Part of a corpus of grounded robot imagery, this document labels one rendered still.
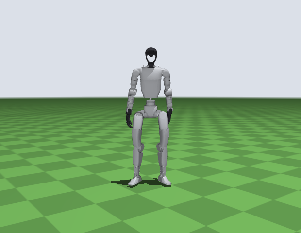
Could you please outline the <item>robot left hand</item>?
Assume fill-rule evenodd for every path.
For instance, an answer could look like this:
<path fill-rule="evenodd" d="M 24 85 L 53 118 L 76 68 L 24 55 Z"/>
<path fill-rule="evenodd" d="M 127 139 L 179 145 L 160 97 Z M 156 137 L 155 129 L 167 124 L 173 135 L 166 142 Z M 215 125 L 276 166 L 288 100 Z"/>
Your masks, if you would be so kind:
<path fill-rule="evenodd" d="M 170 122 L 171 114 L 172 114 L 172 109 L 170 108 L 169 111 L 167 111 L 168 123 Z"/>

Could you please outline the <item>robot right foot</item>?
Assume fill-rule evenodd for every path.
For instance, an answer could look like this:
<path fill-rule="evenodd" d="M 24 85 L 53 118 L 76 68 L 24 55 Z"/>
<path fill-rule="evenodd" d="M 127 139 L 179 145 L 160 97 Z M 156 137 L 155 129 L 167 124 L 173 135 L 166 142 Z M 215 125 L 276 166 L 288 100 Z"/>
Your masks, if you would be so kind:
<path fill-rule="evenodd" d="M 132 186 L 132 185 L 136 185 L 138 184 L 140 181 L 142 181 L 141 176 L 139 176 L 139 178 L 133 177 L 132 180 L 128 183 L 128 185 Z"/>

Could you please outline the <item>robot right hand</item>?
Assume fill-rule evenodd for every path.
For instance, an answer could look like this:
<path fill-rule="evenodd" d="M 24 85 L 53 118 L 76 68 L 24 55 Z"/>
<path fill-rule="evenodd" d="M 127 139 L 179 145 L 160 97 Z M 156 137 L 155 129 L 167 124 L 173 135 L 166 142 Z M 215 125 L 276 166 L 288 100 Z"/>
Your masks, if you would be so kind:
<path fill-rule="evenodd" d="M 130 115 L 132 114 L 131 113 L 132 112 L 132 110 L 131 109 L 128 109 L 128 112 L 126 112 L 126 123 L 127 123 L 127 125 L 130 127 L 130 128 L 132 128 L 132 123 L 131 123 L 131 121 L 130 121 Z M 130 125 L 131 124 L 131 125 Z"/>

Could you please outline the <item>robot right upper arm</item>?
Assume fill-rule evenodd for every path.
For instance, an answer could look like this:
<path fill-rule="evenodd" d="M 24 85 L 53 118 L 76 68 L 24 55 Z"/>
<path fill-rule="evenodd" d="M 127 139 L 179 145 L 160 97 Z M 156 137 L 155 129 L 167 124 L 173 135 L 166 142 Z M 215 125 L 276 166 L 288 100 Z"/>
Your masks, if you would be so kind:
<path fill-rule="evenodd" d="M 138 69 L 134 69 L 132 72 L 130 95 L 134 95 L 134 96 L 136 95 L 137 92 L 136 85 L 138 81 L 137 77 L 140 75 L 140 70 L 141 68 L 138 68 Z"/>

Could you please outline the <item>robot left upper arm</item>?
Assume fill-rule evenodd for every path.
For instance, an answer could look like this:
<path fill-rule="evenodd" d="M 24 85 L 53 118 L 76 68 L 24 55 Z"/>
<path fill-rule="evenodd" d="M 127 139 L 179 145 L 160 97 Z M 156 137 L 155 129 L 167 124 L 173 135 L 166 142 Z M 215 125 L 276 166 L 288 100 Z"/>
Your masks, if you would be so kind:
<path fill-rule="evenodd" d="M 164 94 L 166 96 L 172 95 L 172 91 L 171 91 L 171 88 L 170 88 L 170 73 L 167 69 L 161 69 L 161 70 L 162 70 L 162 76 L 164 77 L 163 78 L 164 86 L 165 86 Z"/>

